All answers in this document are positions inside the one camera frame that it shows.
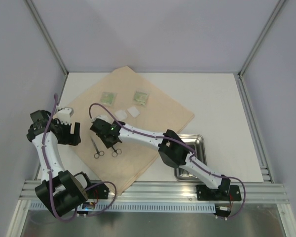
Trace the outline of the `long steel scissors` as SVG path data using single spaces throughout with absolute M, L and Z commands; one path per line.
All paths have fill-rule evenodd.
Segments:
M 118 157 L 119 155 L 122 154 L 122 150 L 121 149 L 116 149 L 113 146 L 111 147 L 111 149 L 112 149 L 111 156 L 114 157 L 114 158 L 116 158 L 116 157 Z

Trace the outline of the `stainless steel tray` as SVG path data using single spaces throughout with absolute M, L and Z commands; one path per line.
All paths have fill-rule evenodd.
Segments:
M 179 134 L 183 142 L 195 150 L 197 159 L 207 164 L 205 155 L 204 138 L 199 134 Z M 182 168 L 174 169 L 174 176 L 179 182 L 200 182 L 200 180 Z

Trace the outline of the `green sachet packet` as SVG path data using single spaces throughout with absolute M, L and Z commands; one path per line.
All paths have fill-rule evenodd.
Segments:
M 117 94 L 115 92 L 102 92 L 100 104 L 111 107 L 114 104 Z
M 146 92 L 143 92 L 140 90 L 136 90 L 134 92 L 132 102 L 135 105 L 146 106 L 148 103 L 148 98 L 149 98 L 149 93 L 146 93 Z

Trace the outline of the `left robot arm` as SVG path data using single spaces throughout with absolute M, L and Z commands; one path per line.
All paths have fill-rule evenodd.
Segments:
M 94 191 L 84 172 L 73 175 L 64 168 L 58 151 L 59 144 L 77 146 L 81 142 L 80 123 L 62 123 L 45 110 L 35 111 L 30 117 L 33 124 L 27 139 L 37 150 L 42 172 L 35 193 L 54 217 L 62 217 L 86 202 Z

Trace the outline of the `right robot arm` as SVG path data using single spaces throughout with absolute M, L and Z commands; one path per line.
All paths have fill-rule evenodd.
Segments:
M 90 130 L 101 139 L 106 148 L 129 142 L 156 150 L 165 165 L 188 171 L 202 181 L 216 199 L 223 200 L 230 195 L 230 179 L 199 161 L 195 151 L 172 130 L 151 132 L 121 121 L 109 123 L 100 118 L 93 121 Z

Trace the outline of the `white gauze pad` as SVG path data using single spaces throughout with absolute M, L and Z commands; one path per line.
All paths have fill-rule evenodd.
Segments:
M 135 106 L 128 108 L 127 111 L 133 118 L 136 118 L 141 114 Z
M 128 118 L 127 112 L 125 110 L 118 110 L 114 114 L 119 121 L 124 121 Z

